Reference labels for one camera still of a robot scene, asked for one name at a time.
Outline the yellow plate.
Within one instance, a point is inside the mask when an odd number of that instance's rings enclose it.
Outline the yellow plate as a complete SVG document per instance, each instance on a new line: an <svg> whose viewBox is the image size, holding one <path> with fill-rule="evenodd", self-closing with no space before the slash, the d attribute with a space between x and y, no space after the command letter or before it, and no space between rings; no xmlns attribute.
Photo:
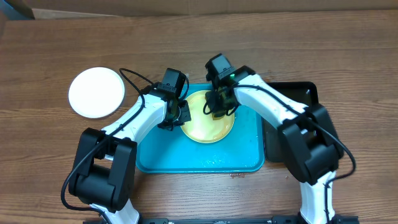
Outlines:
<svg viewBox="0 0 398 224"><path fill-rule="evenodd" d="M212 114L205 114L206 90L200 90L187 97L191 120L181 126L182 131L199 143L213 143L226 137L232 130L234 114L213 119Z"/></svg>

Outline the white plate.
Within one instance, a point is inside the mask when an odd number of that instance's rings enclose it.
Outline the white plate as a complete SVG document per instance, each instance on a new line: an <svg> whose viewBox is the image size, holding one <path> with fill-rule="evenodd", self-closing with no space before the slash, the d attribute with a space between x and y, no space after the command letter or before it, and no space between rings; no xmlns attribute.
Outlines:
<svg viewBox="0 0 398 224"><path fill-rule="evenodd" d="M72 81L68 101L79 115L96 119L115 112L124 95L124 83L114 70L93 67L82 71Z"/></svg>

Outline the green yellow sponge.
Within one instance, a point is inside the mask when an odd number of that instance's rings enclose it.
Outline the green yellow sponge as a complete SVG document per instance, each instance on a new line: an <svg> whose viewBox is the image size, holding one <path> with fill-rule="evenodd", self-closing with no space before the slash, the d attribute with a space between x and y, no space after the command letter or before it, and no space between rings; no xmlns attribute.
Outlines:
<svg viewBox="0 0 398 224"><path fill-rule="evenodd" d="M222 118L224 118L224 115L222 115L222 116L218 116L218 115L216 115L216 114L213 114L213 115L212 115L212 119L213 119L214 121L220 120L220 119L222 119Z"/></svg>

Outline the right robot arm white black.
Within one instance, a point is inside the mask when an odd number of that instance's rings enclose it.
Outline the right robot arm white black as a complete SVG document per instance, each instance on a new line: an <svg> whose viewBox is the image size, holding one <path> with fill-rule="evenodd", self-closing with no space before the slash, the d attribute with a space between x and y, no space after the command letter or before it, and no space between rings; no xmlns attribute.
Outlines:
<svg viewBox="0 0 398 224"><path fill-rule="evenodd" d="M330 223L335 216L331 186L343 148L326 108L310 108L286 97L247 66L206 69L213 90L203 112L217 118L247 106L275 127L282 160L300 182L300 216L306 223Z"/></svg>

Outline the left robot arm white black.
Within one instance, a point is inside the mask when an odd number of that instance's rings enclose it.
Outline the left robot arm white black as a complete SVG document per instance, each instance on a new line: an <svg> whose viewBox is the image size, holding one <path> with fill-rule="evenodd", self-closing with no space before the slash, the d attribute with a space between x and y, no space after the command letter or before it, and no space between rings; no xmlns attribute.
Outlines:
<svg viewBox="0 0 398 224"><path fill-rule="evenodd" d="M99 213L103 223L137 223L139 214L129 198L139 143L155 126L173 130L190 120L187 101L141 95L113 124L84 130L61 199L67 192L78 197L86 204L83 210Z"/></svg>

